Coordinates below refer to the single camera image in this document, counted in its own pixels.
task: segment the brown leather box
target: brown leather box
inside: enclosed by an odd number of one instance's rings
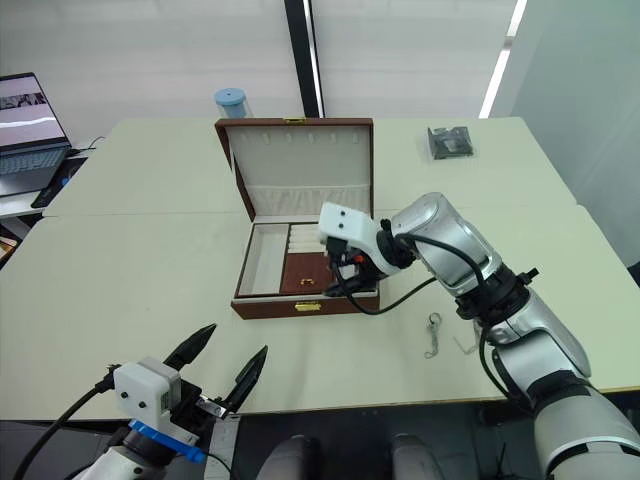
[[[356,312],[346,298],[322,295],[333,275],[313,225],[325,201],[373,212],[373,121],[222,119],[215,127],[253,222],[231,307],[244,319]],[[377,286],[354,296],[379,306]]]

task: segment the black cable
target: black cable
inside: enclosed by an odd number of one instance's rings
[[[215,453],[207,452],[207,455],[211,458],[215,458],[218,461],[218,463],[220,463],[220,465],[222,465],[227,470],[227,472],[229,472],[229,477],[231,477],[231,480],[238,480],[238,477],[236,476],[236,474],[231,471],[231,467],[227,465],[224,460],[222,460]]]
[[[530,417],[532,415],[531,410],[526,408],[526,407],[524,407],[518,398],[516,398],[514,395],[511,394],[511,392],[509,392],[505,387],[502,386],[502,384],[498,381],[498,379],[495,377],[493,372],[489,369],[489,365],[487,365],[487,358],[485,357],[484,349],[485,349],[485,345],[487,343],[487,336],[489,335],[489,330],[490,329],[491,329],[490,326],[484,327],[482,329],[482,331],[480,332],[480,340],[478,342],[479,343],[479,345],[478,345],[478,353],[479,353],[479,356],[480,356],[480,364],[482,365],[482,369],[484,370],[485,375],[487,377],[489,377],[489,380],[491,380],[491,383],[493,383],[493,385],[498,390],[500,390],[500,393],[502,393],[507,400],[512,402],[513,405],[518,410],[520,410],[527,417]]]
[[[355,298],[353,298],[353,295],[351,294],[351,292],[347,288],[347,285],[346,285],[346,283],[344,281],[344,278],[342,277],[342,274],[340,273],[340,269],[338,268],[338,265],[335,262],[331,263],[331,269],[333,270],[333,273],[335,274],[336,278],[338,279],[338,283],[340,284],[340,288],[342,288],[342,291],[344,292],[344,296],[347,297],[347,300],[349,300],[349,303],[351,303],[351,305],[353,305],[356,310],[358,310],[359,312],[364,313],[365,315],[380,315],[380,314],[383,314],[385,312],[388,312],[389,310],[391,310],[393,308],[396,308],[398,305],[400,305],[402,302],[407,300],[412,295],[418,293],[420,290],[422,290],[424,287],[426,287],[430,283],[433,283],[433,282],[436,281],[435,277],[429,278],[428,280],[425,280],[420,285],[415,287],[413,290],[411,290],[406,295],[403,295],[402,297],[400,297],[398,300],[393,302],[391,305],[388,305],[388,306],[386,306],[384,308],[381,308],[380,310],[367,310],[366,308],[361,306],[356,301]]]
[[[66,477],[64,477],[62,480],[73,480],[76,475],[78,475],[80,472],[85,471],[87,468],[89,468],[91,465],[93,465],[93,462],[87,463],[86,465],[81,466],[80,468],[76,468],[73,472],[71,472],[70,474],[68,474]]]
[[[83,148],[83,150],[90,150],[91,147],[93,147],[98,140],[104,140],[105,138],[107,138],[107,137],[103,137],[102,135],[100,135],[99,137],[94,138],[93,142],[91,142],[87,148]]]
[[[484,370],[484,373],[487,375],[487,377],[489,377],[489,380],[491,380],[491,383],[493,383],[493,385],[498,390],[500,390],[500,393],[502,393],[509,400],[515,400],[512,398],[511,394],[507,391],[507,389],[504,388],[500,382],[498,382],[498,379],[495,377],[493,372],[489,369],[489,365],[487,365],[487,358],[485,357],[485,353],[484,353],[484,348],[487,343],[487,335],[489,335],[489,328],[483,328],[482,331],[480,332],[480,340],[478,342],[478,352],[480,354],[480,364],[482,365],[482,369]]]
[[[36,442],[36,444],[33,447],[31,447],[31,450],[29,450],[29,452],[22,459],[22,462],[20,462],[20,465],[18,466],[18,469],[16,470],[16,473],[13,476],[13,480],[22,480],[24,478],[25,474],[27,473],[27,469],[29,468],[29,465],[31,465],[31,462],[33,462],[33,459],[36,457],[38,452],[40,452],[42,447],[44,447],[44,445],[49,441],[49,439],[53,436],[53,434],[56,433],[58,430],[60,430],[60,427],[62,427],[62,425],[67,420],[69,420],[71,415],[76,413],[80,409],[80,407],[82,407],[85,403],[91,400],[98,393],[101,393],[100,389],[98,389],[97,387],[93,387],[91,390],[85,393],[76,403],[71,405],[71,407],[69,407],[69,409],[66,412],[64,412],[60,416],[60,418],[58,418],[58,420],[56,420],[51,424],[51,426],[47,429],[47,431],[44,432],[42,437],[40,437],[40,439]]]

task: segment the desk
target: desk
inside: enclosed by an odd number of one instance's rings
[[[119,123],[45,216],[244,211],[215,119]],[[473,157],[433,160],[426,128],[467,125]],[[375,207],[401,209],[428,191],[457,207],[575,205],[519,118],[376,119]]]
[[[640,386],[640,291],[582,207],[460,212],[514,270],[540,269],[534,287],[582,342],[596,387]],[[39,222],[0,271],[0,418],[56,418],[106,364],[164,358],[210,322],[218,329],[183,374],[211,396],[225,395],[244,362],[269,345],[245,413],[499,396],[477,354],[455,345],[453,336],[473,343],[471,324],[437,285],[379,317],[241,320],[229,301],[249,228],[244,213]],[[382,304],[425,276],[418,264],[388,279]],[[440,354],[425,360],[433,311],[444,319]],[[77,417],[122,413],[111,393]]]

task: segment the black object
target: black object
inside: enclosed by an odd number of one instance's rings
[[[185,365],[190,364],[195,360],[202,349],[207,345],[207,342],[213,335],[213,331],[217,325],[212,323],[206,327],[202,327],[195,332],[184,342],[176,347],[176,349],[169,354],[169,356],[163,362],[165,365],[170,366],[178,371]]]
[[[347,300],[349,300],[349,303],[351,305],[353,305],[353,307],[356,310],[358,310],[360,313],[364,313],[365,315],[381,315],[383,313],[386,313],[389,310],[392,310],[392,309],[396,308],[398,305],[400,305],[402,302],[407,300],[409,297],[411,297],[414,294],[418,293],[420,290],[422,290],[427,285],[429,285],[429,284],[431,284],[431,283],[436,281],[436,277],[431,277],[431,278],[425,280],[424,282],[422,282],[417,287],[415,287],[413,290],[410,290],[408,293],[406,293],[405,295],[400,297],[398,300],[396,300],[392,304],[387,305],[386,307],[381,308],[380,310],[367,310],[362,305],[360,305],[356,301],[356,299],[353,297],[353,295],[351,294],[351,289],[345,283],[344,278],[342,278],[342,274],[340,273],[340,269],[338,268],[338,265],[336,263],[332,263],[331,264],[331,269],[333,270],[333,273],[335,274],[336,278],[338,279],[338,284],[339,284],[339,286],[340,286],[340,288],[342,290],[342,294],[345,297],[347,297]]]
[[[226,408],[228,411],[237,412],[240,406],[244,403],[246,398],[258,383],[258,378],[262,372],[262,367],[267,359],[267,351],[269,348],[265,345],[256,353],[247,364],[240,370],[240,373],[236,376],[236,385],[231,390],[231,393],[227,395],[227,398],[222,400],[221,397],[217,397],[214,402]]]
[[[504,263],[487,277],[483,289],[474,288],[456,298],[456,313],[465,320],[478,318],[482,325],[496,325],[520,310],[531,293],[526,285],[537,269],[515,275]]]
[[[427,128],[431,155],[436,160],[473,154],[467,127]]]
[[[49,205],[51,200],[53,200],[58,192],[62,190],[62,187],[71,180],[71,177],[76,174],[86,160],[87,157],[69,158],[64,160],[53,175],[49,185],[43,188],[40,194],[33,201],[31,208],[44,208]]]
[[[576,377],[569,370],[558,370],[533,382],[527,393],[535,404],[535,414],[538,415],[545,407],[563,398],[591,396],[587,386],[591,384],[584,378]]]
[[[324,117],[324,100],[320,84],[320,67],[318,49],[316,48],[315,31],[313,26],[313,8],[309,5],[309,23],[301,0],[284,0],[287,12],[291,49],[298,73],[300,96],[304,107],[305,117]]]

